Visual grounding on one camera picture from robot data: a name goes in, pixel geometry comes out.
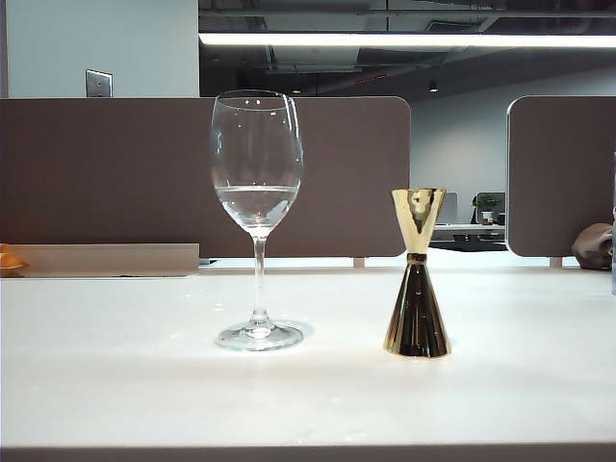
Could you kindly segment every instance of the electrical outlet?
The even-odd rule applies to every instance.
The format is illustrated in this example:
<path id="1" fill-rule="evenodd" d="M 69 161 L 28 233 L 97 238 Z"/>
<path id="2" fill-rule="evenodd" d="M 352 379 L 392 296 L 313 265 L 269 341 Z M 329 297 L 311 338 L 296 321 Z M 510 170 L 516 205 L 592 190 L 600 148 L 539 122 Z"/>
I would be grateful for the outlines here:
<path id="1" fill-rule="evenodd" d="M 86 69 L 86 97 L 111 98 L 114 95 L 112 79 L 113 74 Z"/>

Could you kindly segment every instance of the fluorescent light fixture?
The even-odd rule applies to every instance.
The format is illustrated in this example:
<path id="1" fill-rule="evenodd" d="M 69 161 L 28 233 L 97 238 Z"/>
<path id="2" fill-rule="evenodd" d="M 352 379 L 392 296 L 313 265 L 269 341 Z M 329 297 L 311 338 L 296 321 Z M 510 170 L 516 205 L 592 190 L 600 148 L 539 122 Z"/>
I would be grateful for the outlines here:
<path id="1" fill-rule="evenodd" d="M 205 45 L 254 46 L 481 46 L 493 48 L 616 48 L 616 36 L 499 36 L 489 34 L 204 33 Z"/>

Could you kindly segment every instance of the gold jigger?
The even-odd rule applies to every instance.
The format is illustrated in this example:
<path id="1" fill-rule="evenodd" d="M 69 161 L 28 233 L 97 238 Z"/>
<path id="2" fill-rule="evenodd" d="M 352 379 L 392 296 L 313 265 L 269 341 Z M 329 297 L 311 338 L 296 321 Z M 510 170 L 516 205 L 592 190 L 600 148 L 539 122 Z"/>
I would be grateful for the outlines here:
<path id="1" fill-rule="evenodd" d="M 446 190 L 393 190 L 396 216 L 406 245 L 406 271 L 383 347 L 403 356 L 438 357 L 450 353 L 449 341 L 425 254 Z"/>

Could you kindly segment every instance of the potted plant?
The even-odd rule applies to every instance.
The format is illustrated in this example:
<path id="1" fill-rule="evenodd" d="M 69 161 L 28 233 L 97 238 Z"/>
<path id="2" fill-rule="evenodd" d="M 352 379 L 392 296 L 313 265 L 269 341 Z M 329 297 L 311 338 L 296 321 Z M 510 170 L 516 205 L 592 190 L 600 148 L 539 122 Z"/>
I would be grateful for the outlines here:
<path id="1" fill-rule="evenodd" d="M 477 208 L 478 212 L 481 212 L 481 224 L 494 223 L 492 211 L 501 202 L 502 201 L 498 197 L 489 193 L 478 194 L 473 199 L 473 205 Z"/>

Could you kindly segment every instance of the cubicle partition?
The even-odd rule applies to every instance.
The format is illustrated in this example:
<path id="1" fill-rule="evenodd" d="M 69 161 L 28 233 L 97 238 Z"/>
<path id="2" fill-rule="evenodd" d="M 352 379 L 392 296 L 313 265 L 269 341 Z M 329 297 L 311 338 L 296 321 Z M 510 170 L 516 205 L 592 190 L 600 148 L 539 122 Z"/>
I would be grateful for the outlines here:
<path id="1" fill-rule="evenodd" d="M 410 110 L 394 97 L 297 98 L 305 176 L 270 256 L 391 256 L 390 190 L 409 178 Z M 0 101 L 0 242 L 199 243 L 251 255 L 208 167 L 214 98 Z"/>
<path id="2" fill-rule="evenodd" d="M 616 97 L 527 96 L 508 113 L 507 240 L 563 257 L 579 232 L 611 223 Z"/>

